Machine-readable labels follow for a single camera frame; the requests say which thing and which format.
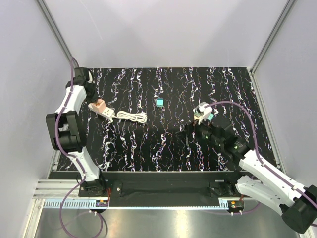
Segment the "beige cube adapter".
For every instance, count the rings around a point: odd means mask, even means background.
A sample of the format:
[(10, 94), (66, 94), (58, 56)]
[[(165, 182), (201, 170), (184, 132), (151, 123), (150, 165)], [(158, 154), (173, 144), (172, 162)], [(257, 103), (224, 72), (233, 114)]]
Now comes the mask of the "beige cube adapter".
[(98, 99), (95, 103), (95, 108), (99, 113), (102, 113), (106, 109), (106, 103), (103, 99)]

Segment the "teal plug adapter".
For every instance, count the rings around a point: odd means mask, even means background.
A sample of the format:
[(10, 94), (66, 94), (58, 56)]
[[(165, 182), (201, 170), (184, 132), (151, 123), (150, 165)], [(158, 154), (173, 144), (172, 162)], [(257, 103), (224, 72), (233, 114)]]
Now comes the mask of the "teal plug adapter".
[(207, 117), (207, 120), (211, 121), (214, 117), (214, 114), (210, 113), (209, 116)]

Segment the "blue plug adapter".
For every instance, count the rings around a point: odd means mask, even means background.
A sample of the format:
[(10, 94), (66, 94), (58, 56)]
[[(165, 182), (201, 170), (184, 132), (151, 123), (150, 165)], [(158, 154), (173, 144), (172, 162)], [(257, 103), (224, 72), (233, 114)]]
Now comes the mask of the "blue plug adapter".
[(157, 107), (157, 108), (163, 108), (163, 107), (164, 107), (164, 99), (162, 99), (162, 98), (157, 98), (157, 99), (156, 99), (156, 107)]

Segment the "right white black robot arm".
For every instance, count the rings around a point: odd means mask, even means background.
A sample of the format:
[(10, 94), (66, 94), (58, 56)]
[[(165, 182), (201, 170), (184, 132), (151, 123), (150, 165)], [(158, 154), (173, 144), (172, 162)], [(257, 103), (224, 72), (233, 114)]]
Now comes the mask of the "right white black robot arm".
[(305, 186), (284, 174), (238, 138), (228, 122), (216, 124), (208, 120), (185, 125), (176, 136), (183, 143), (195, 140), (217, 149), (238, 167), (254, 175), (235, 172), (225, 184), (229, 196), (248, 196), (274, 210), (284, 223), (297, 233), (304, 234), (316, 226), (317, 187)]

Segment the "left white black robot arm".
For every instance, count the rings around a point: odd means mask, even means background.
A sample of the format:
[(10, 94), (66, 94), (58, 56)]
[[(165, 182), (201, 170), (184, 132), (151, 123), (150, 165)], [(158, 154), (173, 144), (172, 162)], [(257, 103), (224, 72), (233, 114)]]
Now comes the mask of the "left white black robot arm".
[(86, 129), (79, 118), (84, 102), (97, 111), (105, 109), (94, 86), (93, 74), (85, 67), (74, 69), (74, 76), (66, 84), (66, 94), (59, 108), (46, 115), (46, 124), (54, 150), (69, 158), (80, 173), (79, 196), (99, 197), (107, 190), (107, 184), (99, 167), (87, 150)]

